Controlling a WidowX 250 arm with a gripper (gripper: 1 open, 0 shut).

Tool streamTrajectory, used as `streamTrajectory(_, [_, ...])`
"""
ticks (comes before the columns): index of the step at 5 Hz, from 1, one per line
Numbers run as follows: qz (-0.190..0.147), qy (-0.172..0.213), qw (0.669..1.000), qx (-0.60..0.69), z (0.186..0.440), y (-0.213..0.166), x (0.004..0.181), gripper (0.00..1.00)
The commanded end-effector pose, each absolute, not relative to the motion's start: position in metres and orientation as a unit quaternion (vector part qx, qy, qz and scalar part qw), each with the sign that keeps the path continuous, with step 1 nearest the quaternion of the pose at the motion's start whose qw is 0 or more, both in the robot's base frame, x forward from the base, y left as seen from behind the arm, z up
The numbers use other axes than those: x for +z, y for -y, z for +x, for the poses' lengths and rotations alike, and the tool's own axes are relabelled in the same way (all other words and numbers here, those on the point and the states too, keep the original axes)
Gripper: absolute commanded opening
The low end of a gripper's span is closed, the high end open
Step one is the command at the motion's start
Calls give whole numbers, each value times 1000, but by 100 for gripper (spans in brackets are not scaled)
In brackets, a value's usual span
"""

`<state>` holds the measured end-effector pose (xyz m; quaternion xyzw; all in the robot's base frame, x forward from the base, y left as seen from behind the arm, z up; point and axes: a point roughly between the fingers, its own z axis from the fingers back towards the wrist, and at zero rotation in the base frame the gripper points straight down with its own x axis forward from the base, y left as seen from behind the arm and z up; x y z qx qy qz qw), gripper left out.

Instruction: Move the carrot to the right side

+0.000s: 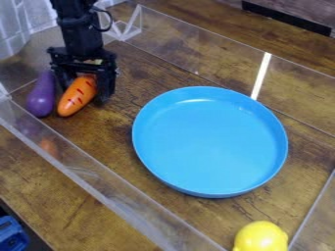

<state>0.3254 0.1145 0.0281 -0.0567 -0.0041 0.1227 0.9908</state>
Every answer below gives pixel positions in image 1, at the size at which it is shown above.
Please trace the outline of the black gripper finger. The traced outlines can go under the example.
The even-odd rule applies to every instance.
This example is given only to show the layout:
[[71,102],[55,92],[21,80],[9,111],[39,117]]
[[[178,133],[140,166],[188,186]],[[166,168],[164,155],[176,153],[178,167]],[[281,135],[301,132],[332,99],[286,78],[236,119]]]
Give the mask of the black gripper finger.
[[94,97],[94,104],[101,106],[114,91],[114,79],[116,71],[114,70],[102,70],[97,71],[97,95]]
[[65,91],[69,85],[71,84],[74,78],[77,77],[77,75],[71,70],[62,67],[53,67],[51,69],[61,90]]

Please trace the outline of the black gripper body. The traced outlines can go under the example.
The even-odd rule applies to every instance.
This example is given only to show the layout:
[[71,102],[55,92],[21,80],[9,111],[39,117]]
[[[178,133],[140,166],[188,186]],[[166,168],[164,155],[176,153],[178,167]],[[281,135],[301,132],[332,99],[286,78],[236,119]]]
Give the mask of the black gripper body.
[[46,53],[50,57],[50,68],[58,74],[117,74],[116,55],[104,49],[98,49],[90,55],[71,55],[63,47],[49,47]]

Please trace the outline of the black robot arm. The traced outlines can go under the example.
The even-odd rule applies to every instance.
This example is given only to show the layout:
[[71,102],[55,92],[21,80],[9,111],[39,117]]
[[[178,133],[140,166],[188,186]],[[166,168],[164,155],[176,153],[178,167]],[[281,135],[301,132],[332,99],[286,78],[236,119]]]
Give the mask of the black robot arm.
[[66,90],[77,74],[97,78],[94,104],[101,105],[114,91],[117,76],[116,55],[102,48],[98,12],[108,11],[94,6],[97,0],[49,0],[55,11],[55,23],[61,30],[63,46],[49,47],[50,68],[57,82]]

